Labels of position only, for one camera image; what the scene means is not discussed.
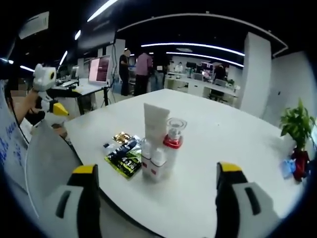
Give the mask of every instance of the black ceiling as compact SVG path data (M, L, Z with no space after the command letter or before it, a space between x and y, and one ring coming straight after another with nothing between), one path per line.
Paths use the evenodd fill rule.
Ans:
M6 2L1 8L1 32L5 44L12 41L12 35L23 21L44 11L50 11L49 29L39 32L17 43L11 59L29 67L36 63L58 64L63 53L74 47L74 35L105 0L55 0ZM284 52L308 50L314 47L314 14L308 5L301 2L278 1L211 1L211 0L118 0L103 14L112 14L118 28L132 23L168 14L206 13L238 18L269 30L283 40L289 49ZM271 41L272 51L283 45L272 37L234 21L205 16L171 17L142 23L119 31L117 37L126 39L126 45L133 51L141 44L161 42L190 42L209 44L243 52L246 34L251 31ZM240 62L241 57L216 50L192 48L194 53L223 57ZM161 48L172 51L174 48Z

